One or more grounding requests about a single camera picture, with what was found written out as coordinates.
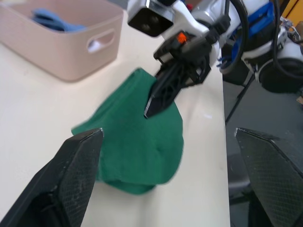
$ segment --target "table surface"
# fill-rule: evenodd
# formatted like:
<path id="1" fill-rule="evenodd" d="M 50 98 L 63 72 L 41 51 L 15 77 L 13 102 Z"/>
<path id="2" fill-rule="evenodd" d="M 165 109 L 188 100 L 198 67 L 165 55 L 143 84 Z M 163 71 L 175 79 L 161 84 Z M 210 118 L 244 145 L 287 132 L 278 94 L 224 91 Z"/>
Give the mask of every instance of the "table surface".
<path id="1" fill-rule="evenodd" d="M 163 39 L 126 23 L 117 59 L 77 83 L 62 82 L 0 44 L 0 220 L 33 175 L 136 68 L 155 74 L 153 52 Z M 173 179 L 134 196 L 95 183 L 83 227 L 228 227 L 222 75 L 214 67 L 204 84 L 176 99 L 184 151 Z"/>

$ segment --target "pink plastic basket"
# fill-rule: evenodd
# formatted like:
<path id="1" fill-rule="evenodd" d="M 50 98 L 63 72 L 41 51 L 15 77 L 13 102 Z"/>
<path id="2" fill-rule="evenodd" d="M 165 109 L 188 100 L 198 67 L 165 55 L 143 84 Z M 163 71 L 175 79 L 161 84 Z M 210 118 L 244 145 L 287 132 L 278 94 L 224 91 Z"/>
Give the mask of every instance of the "pink plastic basket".
<path id="1" fill-rule="evenodd" d="M 32 21 L 45 8 L 81 32 L 52 31 Z M 30 0 L 0 5 L 0 41 L 60 79 L 76 81 L 117 57 L 123 10 L 106 0 Z"/>

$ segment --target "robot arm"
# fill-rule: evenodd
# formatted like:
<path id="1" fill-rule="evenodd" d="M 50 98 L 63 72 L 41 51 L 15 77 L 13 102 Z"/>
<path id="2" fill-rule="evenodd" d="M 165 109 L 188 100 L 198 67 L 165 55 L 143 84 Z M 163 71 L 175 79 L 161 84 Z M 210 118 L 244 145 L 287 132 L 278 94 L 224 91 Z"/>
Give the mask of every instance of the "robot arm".
<path id="1" fill-rule="evenodd" d="M 278 58 L 283 64 L 288 62 L 286 70 L 299 74 L 286 75 L 286 80 L 297 87 L 303 84 L 303 50 L 288 38 L 283 25 L 275 26 L 273 4 L 268 0 L 203 0 L 191 12 L 180 0 L 130 0 L 128 14 L 130 26 L 165 39 L 154 53 L 162 67 L 150 90 L 146 118 L 166 109 L 181 89 L 203 83 L 231 36 L 236 37 L 232 56 L 222 62 L 222 74 L 243 61 L 266 89 L 285 91 Z M 276 47 L 279 50 L 273 57 Z"/>

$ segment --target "green cloth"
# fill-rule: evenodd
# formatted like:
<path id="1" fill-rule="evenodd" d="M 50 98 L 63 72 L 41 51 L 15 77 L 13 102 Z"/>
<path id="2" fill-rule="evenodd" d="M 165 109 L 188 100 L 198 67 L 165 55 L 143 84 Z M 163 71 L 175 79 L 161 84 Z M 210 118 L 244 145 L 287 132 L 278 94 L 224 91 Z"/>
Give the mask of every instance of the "green cloth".
<path id="1" fill-rule="evenodd" d="M 149 119 L 143 116 L 155 78 L 137 69 L 72 133 L 102 128 L 97 181 L 132 194 L 166 183 L 176 172 L 183 150 L 182 118 L 175 103 Z"/>

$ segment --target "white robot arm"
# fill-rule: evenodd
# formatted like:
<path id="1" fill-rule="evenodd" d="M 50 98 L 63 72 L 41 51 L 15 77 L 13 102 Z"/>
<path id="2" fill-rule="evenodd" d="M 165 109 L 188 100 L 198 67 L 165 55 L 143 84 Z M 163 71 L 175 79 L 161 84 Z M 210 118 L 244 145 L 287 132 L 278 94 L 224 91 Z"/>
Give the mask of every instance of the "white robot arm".
<path id="1" fill-rule="evenodd" d="M 231 38 L 232 55 L 220 65 L 223 75 L 243 61 L 270 91 L 303 84 L 303 48 L 279 25 L 277 0 L 202 0 L 191 12 L 181 0 L 130 0 L 127 11 L 130 26 L 165 39 L 154 54 L 162 67 L 145 117 L 167 108 L 182 88 L 203 83 Z"/>

